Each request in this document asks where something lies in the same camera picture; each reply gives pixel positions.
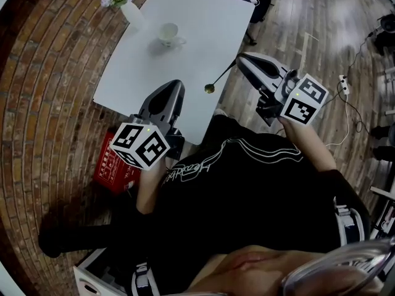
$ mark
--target white cup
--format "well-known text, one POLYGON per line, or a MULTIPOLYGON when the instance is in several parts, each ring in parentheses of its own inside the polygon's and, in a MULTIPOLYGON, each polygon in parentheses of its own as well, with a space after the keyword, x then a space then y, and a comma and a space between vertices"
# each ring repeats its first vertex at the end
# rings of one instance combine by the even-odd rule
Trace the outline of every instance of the white cup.
POLYGON ((159 28, 157 35, 159 41, 166 47, 184 45, 186 40, 177 34, 178 26, 174 23, 166 23, 159 28))

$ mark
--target table top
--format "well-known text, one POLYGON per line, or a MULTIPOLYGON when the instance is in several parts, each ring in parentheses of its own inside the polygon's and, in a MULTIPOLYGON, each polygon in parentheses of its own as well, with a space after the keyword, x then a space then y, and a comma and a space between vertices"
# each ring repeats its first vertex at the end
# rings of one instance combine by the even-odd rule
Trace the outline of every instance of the table top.
POLYGON ((185 85, 181 116, 175 123, 185 139, 200 144, 217 106, 226 73, 236 57, 254 5, 242 0, 147 0, 141 7, 145 27, 129 26, 98 84, 93 100, 129 116, 163 84, 179 79, 185 85), (157 39, 164 23, 175 23, 186 44, 168 49, 157 39))

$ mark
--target red bag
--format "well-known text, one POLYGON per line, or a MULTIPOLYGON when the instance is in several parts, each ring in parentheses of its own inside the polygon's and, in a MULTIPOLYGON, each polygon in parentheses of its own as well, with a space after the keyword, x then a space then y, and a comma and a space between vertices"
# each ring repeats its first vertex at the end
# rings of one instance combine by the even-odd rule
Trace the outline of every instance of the red bag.
POLYGON ((93 179, 113 193, 119 194, 138 183, 141 170, 127 165, 110 148, 114 136, 114 133, 107 132, 104 138, 93 179))

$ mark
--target white vase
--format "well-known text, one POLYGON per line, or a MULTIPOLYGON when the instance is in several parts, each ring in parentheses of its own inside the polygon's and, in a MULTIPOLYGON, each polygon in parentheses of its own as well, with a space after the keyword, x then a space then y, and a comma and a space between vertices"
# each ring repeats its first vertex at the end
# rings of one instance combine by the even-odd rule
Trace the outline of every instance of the white vase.
POLYGON ((137 30, 140 30, 144 27, 145 19, 136 4, 128 1, 121 6, 121 10, 132 27, 136 28, 137 30))

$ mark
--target black t-shirt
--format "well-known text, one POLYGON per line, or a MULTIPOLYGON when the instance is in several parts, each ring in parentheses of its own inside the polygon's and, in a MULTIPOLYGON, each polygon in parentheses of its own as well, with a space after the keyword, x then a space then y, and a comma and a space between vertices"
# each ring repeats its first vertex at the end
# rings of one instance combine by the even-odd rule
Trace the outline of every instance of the black t-shirt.
POLYGON ((212 255, 247 245, 339 247, 334 196, 368 227, 366 208, 340 172, 317 172, 289 140, 271 134, 226 139, 178 162, 152 214, 149 261, 161 294, 184 291, 212 255))

